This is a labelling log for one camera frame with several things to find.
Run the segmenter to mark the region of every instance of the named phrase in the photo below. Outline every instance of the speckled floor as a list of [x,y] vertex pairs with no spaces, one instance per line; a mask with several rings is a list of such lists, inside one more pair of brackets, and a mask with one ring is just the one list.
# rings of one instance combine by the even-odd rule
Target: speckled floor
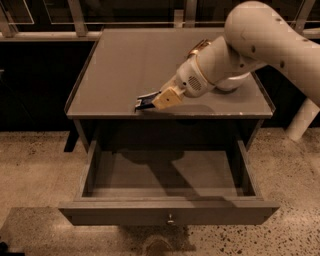
[[320,255],[320,129],[299,142],[261,129],[250,151],[265,199],[280,209],[261,226],[73,227],[72,200],[86,162],[67,133],[0,133],[0,236],[31,255]]

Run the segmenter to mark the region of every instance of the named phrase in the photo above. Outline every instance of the drawer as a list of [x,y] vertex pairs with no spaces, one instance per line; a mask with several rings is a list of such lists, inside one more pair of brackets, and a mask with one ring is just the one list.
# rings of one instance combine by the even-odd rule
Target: drawer
[[226,150],[102,147],[96,132],[80,188],[59,210],[73,225],[257,225],[265,201],[238,136]]

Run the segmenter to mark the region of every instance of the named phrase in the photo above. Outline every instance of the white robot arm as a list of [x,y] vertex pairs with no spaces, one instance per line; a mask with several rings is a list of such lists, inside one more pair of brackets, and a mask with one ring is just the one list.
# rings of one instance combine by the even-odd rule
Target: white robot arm
[[261,2],[235,7],[224,36],[203,42],[152,99],[157,109],[200,97],[223,82],[271,65],[320,107],[320,45],[297,34],[281,16]]

